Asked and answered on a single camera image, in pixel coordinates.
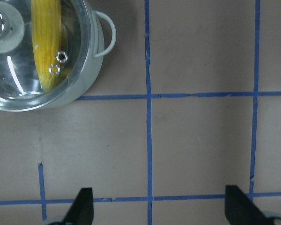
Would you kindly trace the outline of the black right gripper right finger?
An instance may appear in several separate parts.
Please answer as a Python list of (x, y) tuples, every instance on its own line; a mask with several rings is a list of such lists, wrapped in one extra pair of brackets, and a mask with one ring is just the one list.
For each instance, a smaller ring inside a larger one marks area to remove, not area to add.
[(274, 225), (236, 185), (225, 187), (225, 217), (230, 225)]

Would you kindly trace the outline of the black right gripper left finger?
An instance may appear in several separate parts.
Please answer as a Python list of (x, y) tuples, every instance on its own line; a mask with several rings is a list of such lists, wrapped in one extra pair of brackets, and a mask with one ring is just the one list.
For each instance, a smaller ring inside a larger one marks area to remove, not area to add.
[(93, 191), (90, 187), (82, 188), (69, 211), (62, 219), (62, 225), (91, 225), (94, 219)]

